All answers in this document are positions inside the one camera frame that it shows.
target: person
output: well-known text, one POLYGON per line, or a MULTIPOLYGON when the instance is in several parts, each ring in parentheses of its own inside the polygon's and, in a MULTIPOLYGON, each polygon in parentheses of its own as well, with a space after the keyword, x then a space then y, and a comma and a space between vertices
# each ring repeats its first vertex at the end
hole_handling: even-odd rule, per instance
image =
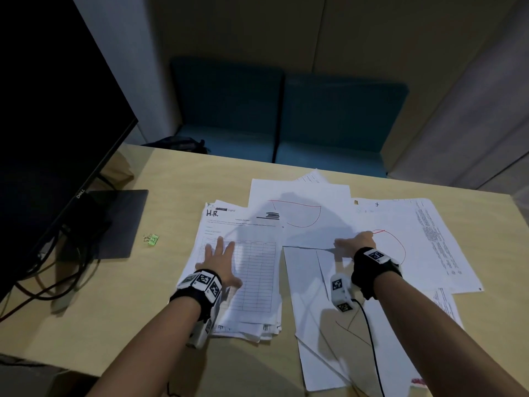
MULTIPOLYGON (((357 253, 376 248, 373 233, 337 239, 354 260, 353 282, 362 292, 370 289, 410 360, 433 396, 529 396, 470 336, 435 303, 409 285, 399 273, 380 271, 376 262, 363 264, 357 253)), ((197 269, 215 272, 222 287, 240 287, 232 273, 235 244, 224 250, 219 237, 215 252, 206 246, 205 260, 197 269)), ((126 395, 159 397, 201 314, 190 296, 173 299, 129 342, 90 390, 89 397, 126 395)))

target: monitor stand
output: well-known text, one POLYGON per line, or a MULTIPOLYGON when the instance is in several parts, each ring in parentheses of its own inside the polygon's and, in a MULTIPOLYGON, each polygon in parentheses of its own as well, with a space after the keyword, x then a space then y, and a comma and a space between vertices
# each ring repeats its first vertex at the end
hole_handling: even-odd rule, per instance
POLYGON ((82 194, 64 221, 72 240, 59 260, 78 260, 78 247, 88 245, 93 259, 129 258, 148 194, 147 189, 82 194))

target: chair backrest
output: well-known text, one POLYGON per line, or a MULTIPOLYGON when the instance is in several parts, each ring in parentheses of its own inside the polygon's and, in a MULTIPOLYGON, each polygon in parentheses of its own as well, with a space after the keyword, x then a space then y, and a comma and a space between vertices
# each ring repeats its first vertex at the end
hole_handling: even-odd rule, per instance
POLYGON ((380 152, 407 94, 387 81, 287 75, 280 139, 380 152))
POLYGON ((170 65, 184 124, 276 133, 281 69, 198 57, 170 65))

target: forearm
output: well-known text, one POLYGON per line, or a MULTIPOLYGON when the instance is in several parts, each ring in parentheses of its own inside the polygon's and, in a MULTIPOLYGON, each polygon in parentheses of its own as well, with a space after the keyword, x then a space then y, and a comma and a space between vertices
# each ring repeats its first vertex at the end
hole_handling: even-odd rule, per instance
POLYGON ((399 275, 378 276, 374 292, 433 395, 527 395, 457 323, 399 275))
POLYGON ((201 313, 198 302, 170 302, 129 342, 89 397, 159 397, 201 313))

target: table grid on paper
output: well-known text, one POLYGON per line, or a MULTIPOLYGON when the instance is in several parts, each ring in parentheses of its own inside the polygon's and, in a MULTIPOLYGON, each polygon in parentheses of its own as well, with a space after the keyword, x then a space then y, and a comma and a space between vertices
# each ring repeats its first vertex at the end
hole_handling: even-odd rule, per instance
MULTIPOLYGON (((250 312, 270 312, 274 290, 274 263, 276 243, 261 241, 224 240, 224 246, 235 241, 232 269, 242 280, 242 287, 231 288, 228 294, 228 309, 250 312)), ((215 252, 217 240, 204 238, 198 261, 204 261, 206 244, 215 252)))

